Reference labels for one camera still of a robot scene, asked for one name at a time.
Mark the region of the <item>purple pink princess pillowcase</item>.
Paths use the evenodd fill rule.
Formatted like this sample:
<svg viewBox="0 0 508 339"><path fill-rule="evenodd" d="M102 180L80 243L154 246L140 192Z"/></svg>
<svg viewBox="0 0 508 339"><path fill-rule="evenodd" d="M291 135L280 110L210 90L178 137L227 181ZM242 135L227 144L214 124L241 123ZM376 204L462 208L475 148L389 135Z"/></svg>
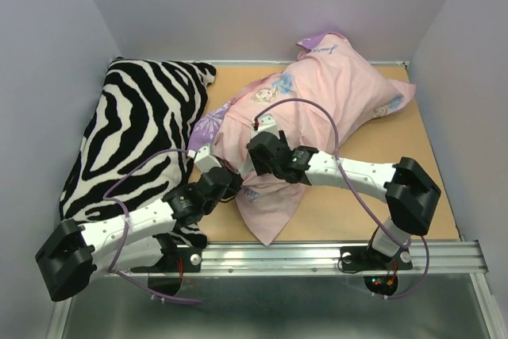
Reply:
<svg viewBox="0 0 508 339"><path fill-rule="evenodd" d="M415 85L387 79L340 33L299 41L295 62L245 86L195 125L188 148L213 146L239 169L247 156L254 117L270 113L288 144L333 154L364 123L395 113L414 98Z"/></svg>

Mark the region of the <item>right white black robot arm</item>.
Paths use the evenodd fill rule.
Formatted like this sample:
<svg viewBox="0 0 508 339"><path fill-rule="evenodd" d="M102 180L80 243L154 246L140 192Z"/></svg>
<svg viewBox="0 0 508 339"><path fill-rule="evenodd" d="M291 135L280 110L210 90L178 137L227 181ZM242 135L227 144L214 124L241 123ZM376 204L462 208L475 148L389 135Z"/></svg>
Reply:
<svg viewBox="0 0 508 339"><path fill-rule="evenodd" d="M348 189L366 207L361 195L387 204L390 217L384 222L368 214L378 228L365 249L366 261L375 268L390 263L413 236L429 232L441 189L414 159L403 157L396 164L374 164L337 159L317 148L290 148L279 134L262 132L248 143L249 159L257 175L272 174L287 183Z"/></svg>

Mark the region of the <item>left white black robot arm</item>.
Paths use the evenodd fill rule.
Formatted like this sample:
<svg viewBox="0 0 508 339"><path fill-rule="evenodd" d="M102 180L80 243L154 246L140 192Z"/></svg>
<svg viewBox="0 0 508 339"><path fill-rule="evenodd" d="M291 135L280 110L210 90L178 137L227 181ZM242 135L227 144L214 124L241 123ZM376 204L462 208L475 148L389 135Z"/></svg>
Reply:
<svg viewBox="0 0 508 339"><path fill-rule="evenodd" d="M85 224L63 220L35 255L51 300L77 295L98 275L152 265L161 271L171 269L177 252L157 244L156 236L198 223L223 197L235 196L241 184L239 174L214 167L198 181L122 216Z"/></svg>

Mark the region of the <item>zebra striped pillow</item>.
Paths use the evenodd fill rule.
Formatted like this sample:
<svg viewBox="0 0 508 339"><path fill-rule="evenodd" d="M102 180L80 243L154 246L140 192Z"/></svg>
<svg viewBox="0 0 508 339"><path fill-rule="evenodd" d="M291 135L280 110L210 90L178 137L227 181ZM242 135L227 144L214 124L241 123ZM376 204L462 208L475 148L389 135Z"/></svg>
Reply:
<svg viewBox="0 0 508 339"><path fill-rule="evenodd" d="M202 61L113 60L63 185L60 218L107 220L186 184L192 162L183 151L216 75Z"/></svg>

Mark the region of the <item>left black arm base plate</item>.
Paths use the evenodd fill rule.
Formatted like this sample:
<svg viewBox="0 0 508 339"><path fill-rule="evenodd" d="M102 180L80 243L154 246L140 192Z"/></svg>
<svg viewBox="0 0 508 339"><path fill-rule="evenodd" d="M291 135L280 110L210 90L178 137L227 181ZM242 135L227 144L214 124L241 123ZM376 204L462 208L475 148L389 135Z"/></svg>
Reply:
<svg viewBox="0 0 508 339"><path fill-rule="evenodd" d="M150 272L195 273L201 271L202 250L200 248L177 246L163 251L157 263L150 267Z"/></svg>

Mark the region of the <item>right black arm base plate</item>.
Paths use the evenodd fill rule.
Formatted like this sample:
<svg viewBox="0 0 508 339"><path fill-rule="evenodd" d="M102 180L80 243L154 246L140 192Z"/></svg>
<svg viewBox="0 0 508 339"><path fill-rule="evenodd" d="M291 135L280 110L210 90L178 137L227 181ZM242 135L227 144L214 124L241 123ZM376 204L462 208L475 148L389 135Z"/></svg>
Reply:
<svg viewBox="0 0 508 339"><path fill-rule="evenodd" d="M346 273L413 269L407 250L399 249L393 256L386 256L367 245L341 247L339 263L340 269Z"/></svg>

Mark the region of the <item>aluminium mounting rail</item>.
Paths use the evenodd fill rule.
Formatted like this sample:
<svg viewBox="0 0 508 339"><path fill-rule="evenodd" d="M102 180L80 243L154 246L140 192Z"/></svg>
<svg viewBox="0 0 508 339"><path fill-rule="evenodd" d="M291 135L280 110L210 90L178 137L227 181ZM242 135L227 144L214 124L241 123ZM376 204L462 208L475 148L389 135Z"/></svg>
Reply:
<svg viewBox="0 0 508 339"><path fill-rule="evenodd" d="M263 246L253 242L210 244L202 251L201 271L186 277L343 275L339 270L340 248L367 245L364 241L298 241ZM479 243L475 241L420 240L410 246L412 270L401 275L421 274L429 261L429 274L488 272Z"/></svg>

